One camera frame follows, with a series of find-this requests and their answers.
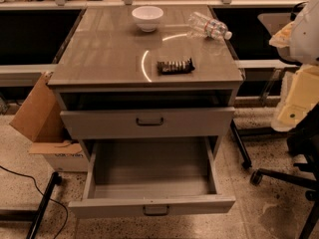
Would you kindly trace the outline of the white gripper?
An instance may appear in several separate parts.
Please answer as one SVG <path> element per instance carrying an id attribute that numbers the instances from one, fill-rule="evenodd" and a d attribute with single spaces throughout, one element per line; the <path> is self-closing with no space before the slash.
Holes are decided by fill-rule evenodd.
<path id="1" fill-rule="evenodd" d="M 269 44 L 277 48 L 279 60 L 286 64 L 298 64 L 288 48 L 293 25 L 293 22 L 288 23 L 269 40 Z M 295 128 L 318 103 L 318 66 L 302 65 L 295 73 L 286 72 L 271 127 L 276 131 Z"/>

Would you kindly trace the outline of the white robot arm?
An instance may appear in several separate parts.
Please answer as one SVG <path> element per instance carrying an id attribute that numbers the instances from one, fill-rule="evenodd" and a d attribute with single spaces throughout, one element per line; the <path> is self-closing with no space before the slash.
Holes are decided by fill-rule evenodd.
<path id="1" fill-rule="evenodd" d="M 288 48 L 290 58 L 301 63 L 299 70 L 288 74 L 291 85 L 282 85 L 281 101 L 271 122 L 276 131 L 289 131 L 319 103 L 319 0 L 309 0 L 269 44 Z"/>

